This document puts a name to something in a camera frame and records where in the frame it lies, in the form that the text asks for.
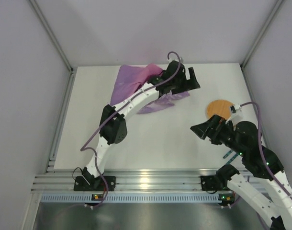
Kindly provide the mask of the purple printed placemat cloth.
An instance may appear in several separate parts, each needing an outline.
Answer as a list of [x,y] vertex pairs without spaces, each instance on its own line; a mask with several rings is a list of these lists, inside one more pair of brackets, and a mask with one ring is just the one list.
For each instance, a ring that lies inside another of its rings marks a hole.
[[[162,71],[163,69],[155,64],[149,64],[146,67],[122,65],[119,68],[114,84],[110,105],[116,105],[133,95],[144,83],[146,83],[150,76],[159,75]],[[144,106],[138,111],[138,114],[149,114],[168,109],[175,105],[175,101],[189,96],[190,94],[188,92],[182,92],[175,95],[171,93],[165,94],[159,99]]]

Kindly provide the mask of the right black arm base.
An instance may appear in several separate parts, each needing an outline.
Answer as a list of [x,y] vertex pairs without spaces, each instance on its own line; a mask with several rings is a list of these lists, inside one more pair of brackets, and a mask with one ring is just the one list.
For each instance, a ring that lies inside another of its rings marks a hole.
[[229,191],[225,179],[221,179],[216,175],[200,176],[201,187],[206,192]]

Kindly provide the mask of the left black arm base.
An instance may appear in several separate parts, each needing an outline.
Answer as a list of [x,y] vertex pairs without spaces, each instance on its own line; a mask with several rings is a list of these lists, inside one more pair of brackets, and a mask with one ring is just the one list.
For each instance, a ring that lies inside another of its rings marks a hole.
[[[108,191],[114,191],[116,186],[116,177],[115,176],[104,176],[104,179],[107,182],[108,185]],[[94,182],[87,182],[83,176],[77,176],[75,178],[74,183],[74,191],[107,191],[106,184],[104,183],[103,179],[99,177],[99,179],[96,179]]]

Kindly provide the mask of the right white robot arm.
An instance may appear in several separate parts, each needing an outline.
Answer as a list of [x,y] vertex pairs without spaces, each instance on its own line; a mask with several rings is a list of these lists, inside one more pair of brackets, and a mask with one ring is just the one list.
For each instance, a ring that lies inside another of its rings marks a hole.
[[242,164],[261,183],[264,196],[231,164],[218,169],[213,177],[215,189],[228,189],[245,200],[271,230],[292,230],[292,188],[278,156],[261,144],[255,124],[241,121],[233,125],[219,115],[190,127],[200,139],[225,145],[242,158]]

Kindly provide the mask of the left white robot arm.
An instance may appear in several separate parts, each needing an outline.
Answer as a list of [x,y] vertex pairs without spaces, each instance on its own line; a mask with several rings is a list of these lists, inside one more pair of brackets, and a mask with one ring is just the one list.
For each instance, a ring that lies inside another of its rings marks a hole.
[[112,147],[127,136],[127,121],[136,114],[152,113],[153,104],[161,109],[171,101],[189,96],[189,91],[200,88],[195,71],[178,60],[169,62],[166,69],[155,64],[146,67],[121,66],[110,103],[102,111],[99,127],[81,147],[93,156],[82,169],[86,185],[95,188],[102,182],[105,165]]

